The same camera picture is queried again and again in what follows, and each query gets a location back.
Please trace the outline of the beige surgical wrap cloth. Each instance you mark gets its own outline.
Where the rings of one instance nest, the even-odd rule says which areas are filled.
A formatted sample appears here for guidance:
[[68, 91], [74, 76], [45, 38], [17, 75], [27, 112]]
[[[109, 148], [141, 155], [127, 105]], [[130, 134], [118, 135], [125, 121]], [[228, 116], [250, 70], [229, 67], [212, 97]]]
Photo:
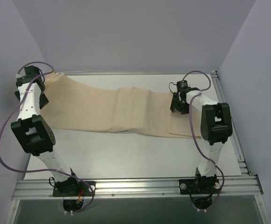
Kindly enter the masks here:
[[172, 113], [172, 94], [141, 88], [105, 90], [52, 73], [45, 81], [49, 103], [41, 115], [53, 128], [92, 132], [131, 132], [191, 138], [189, 115]]

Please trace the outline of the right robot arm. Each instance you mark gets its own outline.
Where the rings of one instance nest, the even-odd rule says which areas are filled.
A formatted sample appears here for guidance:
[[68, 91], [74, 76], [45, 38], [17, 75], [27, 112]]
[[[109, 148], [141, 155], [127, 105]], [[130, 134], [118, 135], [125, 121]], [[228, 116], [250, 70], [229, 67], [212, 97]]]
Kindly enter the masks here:
[[219, 103], [204, 95], [200, 89], [189, 87], [186, 80], [176, 83], [171, 112], [189, 115], [189, 125], [193, 130], [193, 109], [201, 116], [200, 132], [202, 147], [197, 147], [202, 160], [197, 167], [193, 187], [197, 192], [205, 192], [210, 187], [208, 177], [216, 176], [216, 166], [224, 144], [233, 133], [229, 104]]

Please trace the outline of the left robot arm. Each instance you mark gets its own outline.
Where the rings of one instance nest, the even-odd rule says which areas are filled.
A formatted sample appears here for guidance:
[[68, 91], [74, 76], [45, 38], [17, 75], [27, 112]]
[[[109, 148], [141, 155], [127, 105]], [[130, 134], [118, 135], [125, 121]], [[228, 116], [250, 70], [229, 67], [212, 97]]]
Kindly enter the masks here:
[[24, 68], [25, 75], [16, 75], [17, 91], [20, 111], [15, 122], [11, 123], [11, 130], [19, 144], [27, 154], [41, 160], [53, 175], [54, 187], [74, 196], [80, 191], [80, 183], [73, 178], [73, 170], [65, 165], [54, 149], [56, 138], [47, 122], [40, 114], [40, 110], [49, 102], [44, 94], [45, 84], [40, 77], [41, 69], [33, 65]]

